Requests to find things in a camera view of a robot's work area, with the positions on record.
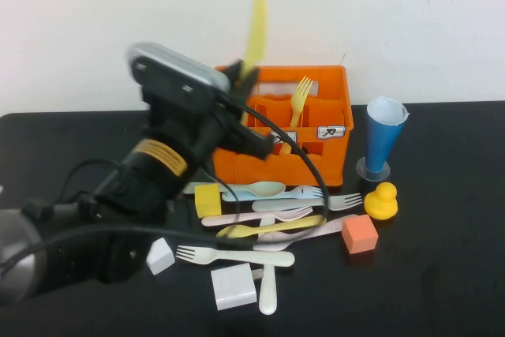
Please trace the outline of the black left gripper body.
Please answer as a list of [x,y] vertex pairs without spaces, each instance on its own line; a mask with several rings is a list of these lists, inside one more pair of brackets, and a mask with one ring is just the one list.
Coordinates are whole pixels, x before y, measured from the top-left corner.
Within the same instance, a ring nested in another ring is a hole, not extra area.
[[149,137],[181,155],[210,155],[217,148],[253,152],[253,132],[238,120],[240,108],[215,88],[151,88]]

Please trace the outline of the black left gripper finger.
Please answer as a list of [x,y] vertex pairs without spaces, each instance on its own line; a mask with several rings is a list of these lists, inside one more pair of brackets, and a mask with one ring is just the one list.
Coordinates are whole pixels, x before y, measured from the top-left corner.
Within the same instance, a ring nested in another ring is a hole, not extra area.
[[230,94],[233,96],[250,96],[256,85],[260,70],[253,66],[247,74],[242,74],[244,62],[239,59],[224,68],[224,74],[230,80]]
[[264,136],[244,125],[233,128],[232,151],[265,160],[272,152],[275,142],[271,135]]

